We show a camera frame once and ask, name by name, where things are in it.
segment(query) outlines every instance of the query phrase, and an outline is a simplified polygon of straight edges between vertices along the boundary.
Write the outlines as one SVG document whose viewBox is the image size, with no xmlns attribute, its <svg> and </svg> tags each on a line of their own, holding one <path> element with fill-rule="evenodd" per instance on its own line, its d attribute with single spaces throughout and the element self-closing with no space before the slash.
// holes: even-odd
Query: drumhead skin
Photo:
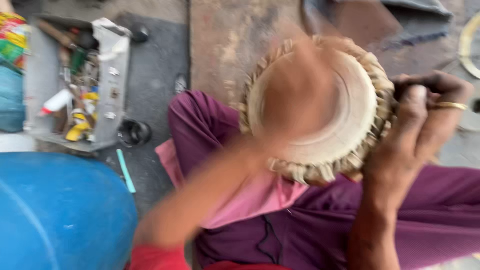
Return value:
<svg viewBox="0 0 480 270">
<path fill-rule="evenodd" d="M 324 185 L 344 173 L 361 178 L 363 160 L 390 127 L 394 86 L 377 58 L 351 39 L 313 36 L 320 51 L 334 48 L 337 105 L 329 124 L 318 132 L 289 143 L 288 160 L 272 158 L 270 169 L 303 184 Z M 264 90 L 275 76 L 275 65 L 293 54 L 292 41 L 263 57 L 245 84 L 245 96 L 237 109 L 243 133 L 262 132 Z"/>
</svg>

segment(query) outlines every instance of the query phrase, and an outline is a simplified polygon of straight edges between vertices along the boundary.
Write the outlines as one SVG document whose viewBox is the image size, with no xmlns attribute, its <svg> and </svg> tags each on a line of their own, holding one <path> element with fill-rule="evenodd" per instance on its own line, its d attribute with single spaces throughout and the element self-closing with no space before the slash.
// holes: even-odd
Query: blue plastic container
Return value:
<svg viewBox="0 0 480 270">
<path fill-rule="evenodd" d="M 104 164 L 57 153 L 0 153 L 3 270 L 121 270 L 137 213 Z"/>
</svg>

